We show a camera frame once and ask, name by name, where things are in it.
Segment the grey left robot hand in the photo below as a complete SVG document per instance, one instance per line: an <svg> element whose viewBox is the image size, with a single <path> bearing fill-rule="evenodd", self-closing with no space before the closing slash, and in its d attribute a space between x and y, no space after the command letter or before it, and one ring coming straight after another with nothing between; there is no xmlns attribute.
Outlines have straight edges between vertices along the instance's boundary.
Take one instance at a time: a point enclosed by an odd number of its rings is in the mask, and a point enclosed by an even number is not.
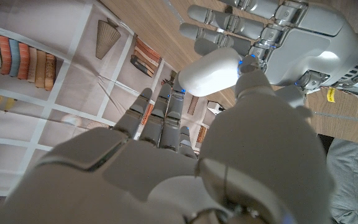
<svg viewBox="0 0 358 224"><path fill-rule="evenodd" d="M296 104L331 87L358 96L358 34L334 9L307 1L228 1L257 20L199 5L180 26L200 59L178 76L183 90L206 96L230 86L236 100L279 86Z"/></svg>

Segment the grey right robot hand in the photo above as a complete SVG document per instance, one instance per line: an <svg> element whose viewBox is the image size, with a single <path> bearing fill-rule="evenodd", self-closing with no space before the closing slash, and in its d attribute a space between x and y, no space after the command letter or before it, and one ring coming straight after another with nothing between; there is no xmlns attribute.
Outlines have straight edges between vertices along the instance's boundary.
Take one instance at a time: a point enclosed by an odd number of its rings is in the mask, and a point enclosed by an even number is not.
<svg viewBox="0 0 358 224"><path fill-rule="evenodd" d="M328 223L324 149L272 90L257 59L236 60L236 105L217 115L199 156L175 118L150 118L141 97L112 129L57 145L0 208L0 223Z"/></svg>

